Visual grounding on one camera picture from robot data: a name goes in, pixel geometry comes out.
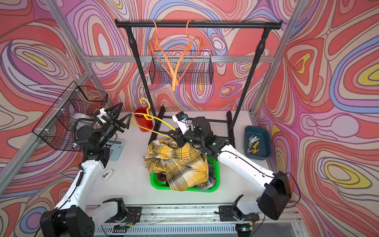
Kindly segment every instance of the colorful patterned wall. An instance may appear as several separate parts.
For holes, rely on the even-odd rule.
[[[187,21],[214,22],[280,21],[281,30],[272,31],[264,55],[273,55],[294,7],[294,1],[251,2],[247,0],[161,0],[161,1],[101,1],[85,0],[64,2],[62,11],[79,43],[88,55],[132,55],[123,28],[116,28],[114,19],[130,21]],[[185,29],[159,28],[158,40],[165,50],[181,50],[186,45]],[[263,32],[262,29],[203,28],[188,30],[190,37],[199,36],[204,49],[213,55],[253,55]],[[155,38],[154,28],[133,28],[140,55],[150,55],[148,41]],[[149,77],[149,63],[144,63],[145,76]],[[252,98],[268,64],[259,64],[244,101],[249,109]],[[94,63],[110,99],[124,102],[126,110],[140,107],[139,99],[145,96],[142,81],[135,63]],[[154,105],[168,110],[236,109],[251,62],[217,63],[212,85],[182,85],[173,93],[170,85],[149,86]]]
[[[84,51],[90,55],[131,55],[125,44],[125,31],[114,27],[114,18],[183,20],[186,15],[186,19],[212,21],[282,19],[284,28],[293,8],[292,2],[274,1],[255,4],[235,1],[225,6],[218,6],[216,1],[159,1],[136,5],[126,1],[57,2]],[[0,29],[0,111],[4,118],[0,126],[0,168],[3,168],[27,140],[42,114],[71,81],[79,78],[83,69],[44,0],[0,1],[0,20],[6,22]],[[154,32],[153,29],[134,31],[142,55],[147,55],[147,40]],[[252,55],[261,34],[261,30],[256,30],[248,33],[251,38],[246,38],[244,30],[236,29],[190,29],[189,32],[207,39],[206,47],[216,55]],[[265,55],[273,55],[282,33],[283,30],[277,30],[270,34]],[[166,41],[167,49],[182,48],[183,36],[183,31],[175,34],[160,31],[160,40]],[[165,86],[152,85],[152,94],[156,104],[166,105],[168,109],[235,108],[249,67],[249,63],[217,64],[218,79],[215,78],[212,86],[180,87],[173,94]],[[257,87],[255,82],[262,78],[266,67],[259,65],[247,101],[251,100]],[[101,63],[94,69],[113,101],[123,100],[126,109],[136,107],[136,98],[144,92],[135,65]],[[34,235],[41,214],[55,206],[77,174],[75,166],[80,156],[74,152],[54,151],[44,143],[38,147],[1,195],[0,237]]]
[[[0,171],[63,90],[83,73],[42,1],[0,1]],[[80,159],[41,144],[0,198],[0,236],[34,235]]]
[[[312,237],[379,236],[378,32],[378,1],[310,1],[255,111]]]

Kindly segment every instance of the calculator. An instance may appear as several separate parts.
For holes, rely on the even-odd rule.
[[[121,155],[122,147],[124,142],[120,139],[108,140],[108,145],[112,145],[109,151],[109,161],[118,161]]]

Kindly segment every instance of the green laundry basket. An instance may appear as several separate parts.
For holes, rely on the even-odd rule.
[[[213,158],[208,157],[209,164],[213,165],[213,168],[215,169],[215,176],[216,176],[216,184],[213,188],[207,189],[205,191],[201,191],[197,188],[188,188],[186,191],[195,191],[195,192],[205,192],[205,193],[211,193],[218,189],[218,186],[220,186],[220,167],[218,161],[215,161]],[[161,190],[171,190],[170,187],[166,186],[166,181],[159,181],[157,179],[157,173],[151,173],[150,175],[150,183],[151,185],[156,189]]]

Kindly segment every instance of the yellow plaid shirt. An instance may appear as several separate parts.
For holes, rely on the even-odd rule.
[[[195,185],[207,186],[207,157],[189,143],[178,148],[173,139],[152,141],[144,162],[150,175],[166,172],[171,190],[184,191]]]

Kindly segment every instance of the red container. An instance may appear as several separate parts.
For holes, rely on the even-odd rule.
[[[146,113],[146,111],[147,111],[146,108],[139,108],[136,111],[134,111],[134,113]],[[134,117],[136,118],[138,125],[145,127],[147,129],[150,129],[150,130],[153,129],[153,121],[152,120],[145,119],[145,117],[143,115],[134,115]],[[142,132],[149,132],[148,130],[143,129],[143,128],[139,128],[139,129]]]

